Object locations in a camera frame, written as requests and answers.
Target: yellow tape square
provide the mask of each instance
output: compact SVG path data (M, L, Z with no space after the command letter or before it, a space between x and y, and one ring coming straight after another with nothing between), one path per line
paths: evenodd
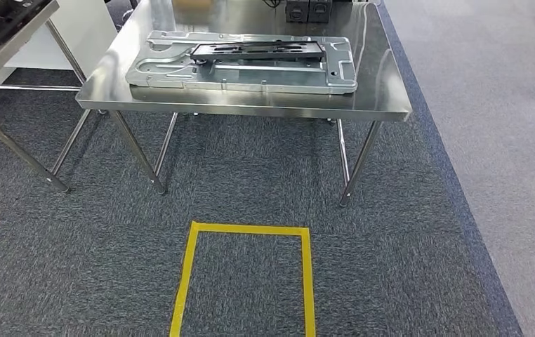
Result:
M303 259L303 301L305 306L305 334L315 336L315 304L313 301L313 271L311 266L311 241L308 228L276 227L255 225L224 225L219 223L191 222L189 239L183 259L183 273L176 295L176 301L169 336L179 336L185 313L185 301L189 290L189 280L193 269L193 256L199 232L233 234L295 235L300 237L300 253Z

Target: gray floor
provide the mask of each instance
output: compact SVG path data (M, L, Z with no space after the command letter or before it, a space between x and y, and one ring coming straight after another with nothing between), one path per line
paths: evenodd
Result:
M522 330L535 336L535 1L385 3Z
M35 80L74 81L12 78ZM80 113L71 93L0 93L0 124L49 165ZM91 118L64 166L66 195L0 143L0 333L165 335L188 227L200 220L309 227L320 334L497 334L423 113L384 125L346 209L336 131L323 121L180 117L163 197L107 117ZM167 116L126 118L154 155ZM355 154L368 124L345 125ZM202 234L183 333L302 334L298 246Z

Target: metal tray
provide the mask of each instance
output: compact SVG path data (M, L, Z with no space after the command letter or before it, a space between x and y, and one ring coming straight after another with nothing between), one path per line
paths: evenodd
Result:
M321 60L213 60L197 64L200 44L261 41L316 41ZM345 37L220 34L153 31L126 74L134 86L209 90L344 94L357 90L350 42Z

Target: cable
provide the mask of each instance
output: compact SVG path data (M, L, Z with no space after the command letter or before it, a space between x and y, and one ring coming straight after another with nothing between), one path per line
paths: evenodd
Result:
M270 8L276 8L278 6L280 6L280 3L282 2L282 0L263 0L263 2Z

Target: steel table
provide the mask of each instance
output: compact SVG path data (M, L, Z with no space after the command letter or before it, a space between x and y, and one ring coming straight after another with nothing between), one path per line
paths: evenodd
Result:
M59 34L57 28L50 21L50 17L59 9L57 1L50 2L40 13L27 23L17 34L15 34L9 41L0 46L0 69L20 50L20 48L26 44L32 35L42 26L45 25L49 32L51 32L53 38L57 42L57 45L61 48L61 51L72 66L75 75L83 84L86 80L84 72L81 70L75 57L67 47L67 44ZM31 86L31 85L0 85L0 90L29 90L29 91L78 91L79 87L72 86ZM19 146L10 136L6 135L0 128L0 141L5 143L14 153L16 153L21 159L26 161L34 170L40 173L46 181L52 183L61 192L68 192L69 188L58 179L59 170L67 157L67 154L71 150L79 132L81 131L84 123L86 122L90 109L85 110L79 119L78 124L69 136L69 139L65 143L54 167L48 170L40 162L38 162L32 155L26 152L21 146Z
M404 121L412 112L378 7L371 3L335 3L329 24L287 23L285 6L270 8L249 0L142 0L77 94L86 109L109 110L131 151L152 181L158 179L178 113L236 114L263 117L319 118L337 121L345 206L384 121ZM221 90L130 87L125 80L141 43L152 30L347 37L352 44L358 89L350 95L252 93ZM120 110L172 112L155 164L142 152ZM373 121L353 170L344 146L342 119Z

